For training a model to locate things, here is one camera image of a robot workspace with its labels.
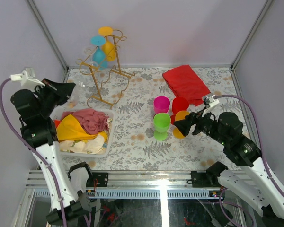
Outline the clear wine glass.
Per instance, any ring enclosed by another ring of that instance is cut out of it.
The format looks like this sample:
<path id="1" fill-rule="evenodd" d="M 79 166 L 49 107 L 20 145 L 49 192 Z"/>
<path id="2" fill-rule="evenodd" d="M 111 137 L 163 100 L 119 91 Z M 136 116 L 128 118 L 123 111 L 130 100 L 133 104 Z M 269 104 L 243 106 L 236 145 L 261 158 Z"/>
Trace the clear wine glass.
<path id="1" fill-rule="evenodd" d="M 85 60 L 85 65 L 83 66 L 84 68 L 89 68 L 89 66 L 92 66 L 92 67 L 95 67 L 97 68 L 98 67 L 98 64 L 93 61 L 93 54 L 96 52 L 98 48 L 97 47 L 92 47 L 92 46 L 89 46 L 89 47 L 86 47 L 84 49 L 84 53 L 86 54 L 87 56 L 87 59 Z"/>
<path id="2" fill-rule="evenodd" d="M 68 107 L 73 108 L 78 104 L 80 95 L 84 93 L 85 88 L 86 88 L 86 85 L 81 81 L 76 84 L 70 98 L 68 99 L 68 102 L 67 102 Z"/>

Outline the teal plastic wine glass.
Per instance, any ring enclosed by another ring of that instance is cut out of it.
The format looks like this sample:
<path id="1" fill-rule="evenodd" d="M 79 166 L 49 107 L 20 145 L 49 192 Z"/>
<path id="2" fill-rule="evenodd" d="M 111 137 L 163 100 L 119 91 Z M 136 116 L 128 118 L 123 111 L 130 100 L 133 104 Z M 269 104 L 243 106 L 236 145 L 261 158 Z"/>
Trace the teal plastic wine glass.
<path id="1" fill-rule="evenodd" d="M 106 54 L 103 50 L 101 50 L 101 47 L 106 43 L 105 38 L 101 35 L 96 35 L 91 37 L 90 42 L 96 47 L 96 50 L 92 55 L 92 61 L 100 67 L 100 70 L 106 69 L 108 66 L 106 61 Z"/>

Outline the green plastic wine glass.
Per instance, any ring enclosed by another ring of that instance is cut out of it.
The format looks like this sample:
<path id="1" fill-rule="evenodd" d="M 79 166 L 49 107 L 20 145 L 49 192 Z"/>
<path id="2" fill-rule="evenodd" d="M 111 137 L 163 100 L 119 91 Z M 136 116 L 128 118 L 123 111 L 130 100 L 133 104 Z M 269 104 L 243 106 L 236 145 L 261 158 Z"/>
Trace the green plastic wine glass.
<path id="1" fill-rule="evenodd" d="M 167 138 L 167 130 L 171 124 L 171 118 L 167 113 L 158 113 L 153 118 L 155 128 L 154 138 L 163 141 Z"/>

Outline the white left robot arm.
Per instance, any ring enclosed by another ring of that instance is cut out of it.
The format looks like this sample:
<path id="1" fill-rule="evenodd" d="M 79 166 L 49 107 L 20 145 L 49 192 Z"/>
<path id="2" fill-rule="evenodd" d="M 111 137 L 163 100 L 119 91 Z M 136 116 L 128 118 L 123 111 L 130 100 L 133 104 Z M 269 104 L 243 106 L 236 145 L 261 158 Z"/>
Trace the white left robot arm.
<path id="1" fill-rule="evenodd" d="M 68 221 L 80 217 L 90 224 L 93 209 L 86 187 L 93 184 L 94 175 L 86 162 L 65 171 L 55 124 L 50 117 L 56 106 L 69 101 L 75 87 L 75 83 L 43 79 L 33 90 L 21 89 L 10 99 L 20 115 L 19 137 L 38 161 L 50 193 L 51 211 L 46 220 L 64 227 Z"/>

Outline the magenta plastic wine glass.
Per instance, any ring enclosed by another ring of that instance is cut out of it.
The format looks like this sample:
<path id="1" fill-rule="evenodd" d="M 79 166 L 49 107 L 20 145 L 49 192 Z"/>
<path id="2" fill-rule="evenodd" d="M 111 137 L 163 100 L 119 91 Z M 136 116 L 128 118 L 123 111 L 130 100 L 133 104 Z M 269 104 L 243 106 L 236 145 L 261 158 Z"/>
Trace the magenta plastic wine glass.
<path id="1" fill-rule="evenodd" d="M 167 113 L 170 107 L 170 100 L 165 96 L 159 96 L 153 102 L 155 114 Z"/>

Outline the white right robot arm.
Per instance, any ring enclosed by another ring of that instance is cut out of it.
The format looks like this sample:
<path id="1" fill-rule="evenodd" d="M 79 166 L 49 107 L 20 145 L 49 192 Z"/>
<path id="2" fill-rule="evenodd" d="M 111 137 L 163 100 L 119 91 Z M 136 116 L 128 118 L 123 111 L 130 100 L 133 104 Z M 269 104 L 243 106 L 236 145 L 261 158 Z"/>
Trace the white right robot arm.
<path id="1" fill-rule="evenodd" d="M 226 157 L 240 167 L 255 183 L 252 187 L 240 180 L 221 162 L 216 162 L 206 171 L 210 186 L 223 186 L 250 205 L 262 218 L 267 227 L 284 227 L 284 197 L 272 183 L 273 174 L 265 167 L 261 150 L 242 133 L 243 123 L 235 113 L 224 112 L 212 119 L 212 113 L 191 112 L 174 125 L 183 136 L 204 133 L 223 145 Z"/>

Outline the red plastic wine glass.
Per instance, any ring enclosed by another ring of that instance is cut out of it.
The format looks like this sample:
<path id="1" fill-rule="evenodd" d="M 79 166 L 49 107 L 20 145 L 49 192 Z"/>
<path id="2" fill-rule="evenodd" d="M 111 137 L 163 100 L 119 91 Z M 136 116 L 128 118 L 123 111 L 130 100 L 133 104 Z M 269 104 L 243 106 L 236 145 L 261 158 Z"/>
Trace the red plastic wine glass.
<path id="1" fill-rule="evenodd" d="M 185 111 L 189 107 L 189 102 L 184 97 L 176 97 L 172 102 L 171 124 L 174 124 L 176 114 Z"/>

